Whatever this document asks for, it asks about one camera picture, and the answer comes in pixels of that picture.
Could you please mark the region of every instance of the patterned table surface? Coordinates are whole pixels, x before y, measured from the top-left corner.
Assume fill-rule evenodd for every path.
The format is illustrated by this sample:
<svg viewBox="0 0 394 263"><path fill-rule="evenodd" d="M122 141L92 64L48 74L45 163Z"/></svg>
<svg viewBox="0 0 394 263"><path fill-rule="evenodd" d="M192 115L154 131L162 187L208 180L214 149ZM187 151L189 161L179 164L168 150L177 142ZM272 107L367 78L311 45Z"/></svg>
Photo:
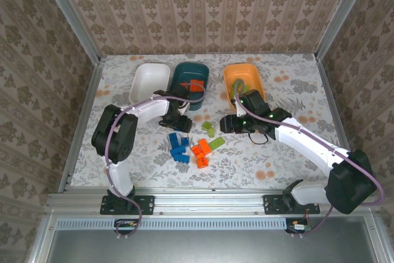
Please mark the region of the patterned table surface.
<svg viewBox="0 0 394 263"><path fill-rule="evenodd" d="M302 124L326 140L338 145L336 129L312 54L217 54L109 56L90 113L86 133L71 181L72 186L107 186L104 163L90 139L103 109L109 105L126 106L137 67L143 63L165 63L174 72L181 62L198 62L210 69L207 96L198 111L186 113L193 120L191 144L208 135L201 129L205 121L215 127L215 138L226 144L209 155L209 167L198 169L191 157L189 164L176 163L170 156L168 134L159 126L159 118L139 124L132 154L128 157L130 177L139 187L156 188L285 188L293 180L324 178L323 172L292 148L270 140L254 145L247 134L223 134L220 119L232 114L228 104L223 69L232 63L252 63L258 69L272 107L291 112ZM260 134L252 134L263 142ZM193 155L188 148L187 154Z"/></svg>

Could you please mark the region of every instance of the orange block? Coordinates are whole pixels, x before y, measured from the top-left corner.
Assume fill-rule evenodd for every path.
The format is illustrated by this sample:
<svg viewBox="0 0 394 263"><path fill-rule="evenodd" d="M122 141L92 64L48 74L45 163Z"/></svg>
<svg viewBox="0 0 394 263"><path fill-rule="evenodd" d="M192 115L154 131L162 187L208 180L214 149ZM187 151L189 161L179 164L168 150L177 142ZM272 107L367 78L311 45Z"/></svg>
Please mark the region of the orange block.
<svg viewBox="0 0 394 263"><path fill-rule="evenodd" d="M199 169L206 168L208 166L208 160L206 158L200 158L197 160L197 167Z"/></svg>
<svg viewBox="0 0 394 263"><path fill-rule="evenodd" d="M192 79L192 80L190 80L190 82L191 82L191 83L198 83L198 84L204 86L204 81L202 81L202 80L195 80L195 79ZM197 85L195 85L195 84L192 84L192 85L190 86L190 91L191 91L191 92L203 92L204 90L203 90L203 88L202 88L201 86L197 86Z"/></svg>
<svg viewBox="0 0 394 263"><path fill-rule="evenodd" d="M196 145L194 147L191 148L191 151L193 152L193 154L196 156L196 158L199 160L201 158L203 158L205 155L203 153L203 151L201 150L201 148L199 147L199 145Z"/></svg>
<svg viewBox="0 0 394 263"><path fill-rule="evenodd" d="M210 152L212 152L212 150L211 150L210 146L208 145L206 139L200 140L200 141L198 141L198 143L199 143L199 146L201 147L201 149L202 149L202 151L203 151L203 153L205 155L210 154Z"/></svg>

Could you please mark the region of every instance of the black cable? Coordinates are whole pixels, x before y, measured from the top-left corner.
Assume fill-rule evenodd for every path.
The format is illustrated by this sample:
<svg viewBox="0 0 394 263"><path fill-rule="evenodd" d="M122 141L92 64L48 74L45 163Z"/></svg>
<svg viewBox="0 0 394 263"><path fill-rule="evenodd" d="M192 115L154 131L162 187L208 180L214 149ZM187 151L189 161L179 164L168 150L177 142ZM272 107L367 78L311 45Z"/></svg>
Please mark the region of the black cable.
<svg viewBox="0 0 394 263"><path fill-rule="evenodd" d="M263 135L264 135L266 141L265 141L264 143L256 143L256 142L254 142L254 141L252 140L252 138L251 138L251 132L248 132L248 134L247 134L247 136L248 136L249 139L252 141L252 143L253 143L253 144L256 144L256 145L264 145L264 144L267 144L267 143L268 143L268 137L267 137L267 135L266 135L266 134L263 134Z"/></svg>

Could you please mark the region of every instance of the plastic bowl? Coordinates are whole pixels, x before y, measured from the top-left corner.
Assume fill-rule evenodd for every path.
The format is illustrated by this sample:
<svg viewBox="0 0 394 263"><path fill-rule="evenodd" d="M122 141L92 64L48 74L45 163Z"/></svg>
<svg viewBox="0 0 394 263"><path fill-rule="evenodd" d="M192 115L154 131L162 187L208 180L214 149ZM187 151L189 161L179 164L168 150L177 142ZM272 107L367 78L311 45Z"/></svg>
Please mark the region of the plastic bowl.
<svg viewBox="0 0 394 263"><path fill-rule="evenodd" d="M145 63L139 66L131 86L130 102L135 104L148 99L155 91L165 91L170 72L170 68L165 64Z"/></svg>
<svg viewBox="0 0 394 263"><path fill-rule="evenodd" d="M183 62L176 66L172 76L171 89L181 83L189 83L191 80L203 81L205 89L208 85L209 68L204 64ZM197 100L203 96L203 92L191 92L190 99ZM203 101L190 104L190 111L196 111L201 108Z"/></svg>
<svg viewBox="0 0 394 263"><path fill-rule="evenodd" d="M231 91L233 88L233 84L239 78L242 79L245 83L245 86L249 86L249 90L256 89L260 93L260 95L265 100L265 93L263 84L261 82L261 77L259 75L259 71L256 66L252 64L232 64L227 66L224 69L224 83L227 89L227 98L228 103L231 106L231 109L235 111L235 107L231 104Z"/></svg>

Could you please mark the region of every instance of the blue toy brick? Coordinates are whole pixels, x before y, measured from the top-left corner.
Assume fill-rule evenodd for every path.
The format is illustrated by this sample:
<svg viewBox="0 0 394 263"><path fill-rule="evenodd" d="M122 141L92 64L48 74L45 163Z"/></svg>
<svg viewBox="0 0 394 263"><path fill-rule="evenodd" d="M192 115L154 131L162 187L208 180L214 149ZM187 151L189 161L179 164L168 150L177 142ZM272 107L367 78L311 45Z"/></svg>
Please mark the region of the blue toy brick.
<svg viewBox="0 0 394 263"><path fill-rule="evenodd" d="M183 154L186 152L186 148L185 146L179 146L177 148L171 149L170 153L172 157L175 157L174 155L178 155L178 154Z"/></svg>
<svg viewBox="0 0 394 263"><path fill-rule="evenodd" d="M189 146L189 138L181 138L180 144L182 146Z"/></svg>
<svg viewBox="0 0 394 263"><path fill-rule="evenodd" d="M190 156L183 155L183 154L176 154L176 155L174 155L174 160L178 161L179 163L189 163Z"/></svg>
<svg viewBox="0 0 394 263"><path fill-rule="evenodd" d="M177 133L173 132L172 134L169 134L169 137L170 137L171 148L174 149L179 147Z"/></svg>

